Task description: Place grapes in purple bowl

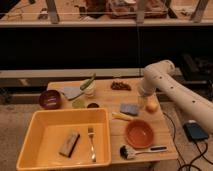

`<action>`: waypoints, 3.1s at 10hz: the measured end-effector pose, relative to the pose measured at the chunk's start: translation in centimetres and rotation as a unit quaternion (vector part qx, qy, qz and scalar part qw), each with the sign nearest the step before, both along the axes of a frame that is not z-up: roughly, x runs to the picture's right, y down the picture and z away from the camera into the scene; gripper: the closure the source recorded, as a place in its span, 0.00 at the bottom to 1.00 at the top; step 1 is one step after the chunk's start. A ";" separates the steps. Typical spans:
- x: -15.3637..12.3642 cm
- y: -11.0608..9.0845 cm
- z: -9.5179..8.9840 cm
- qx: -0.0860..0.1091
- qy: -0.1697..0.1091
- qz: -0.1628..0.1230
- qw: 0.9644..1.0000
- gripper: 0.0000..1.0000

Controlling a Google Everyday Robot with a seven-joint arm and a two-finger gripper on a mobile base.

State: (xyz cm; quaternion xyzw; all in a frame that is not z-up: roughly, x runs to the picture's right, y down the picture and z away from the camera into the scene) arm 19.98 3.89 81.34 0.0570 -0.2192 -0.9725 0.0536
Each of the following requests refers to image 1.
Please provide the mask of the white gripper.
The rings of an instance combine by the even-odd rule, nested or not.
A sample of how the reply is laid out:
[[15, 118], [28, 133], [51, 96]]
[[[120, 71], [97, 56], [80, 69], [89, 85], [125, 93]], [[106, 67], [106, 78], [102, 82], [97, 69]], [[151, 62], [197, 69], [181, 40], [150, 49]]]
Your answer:
[[137, 86], [137, 92], [138, 92], [138, 105], [140, 108], [144, 109], [149, 101], [153, 101], [152, 100], [153, 93], [146, 92], [141, 84]]

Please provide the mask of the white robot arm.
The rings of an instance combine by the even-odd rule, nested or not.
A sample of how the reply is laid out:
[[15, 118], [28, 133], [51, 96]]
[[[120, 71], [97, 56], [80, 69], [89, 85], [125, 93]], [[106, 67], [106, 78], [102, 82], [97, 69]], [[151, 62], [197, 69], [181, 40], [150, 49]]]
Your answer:
[[139, 95], [148, 97], [157, 89], [161, 90], [185, 113], [190, 114], [205, 131], [213, 134], [213, 103], [174, 80], [174, 71], [175, 65], [170, 60], [147, 65], [138, 85]]

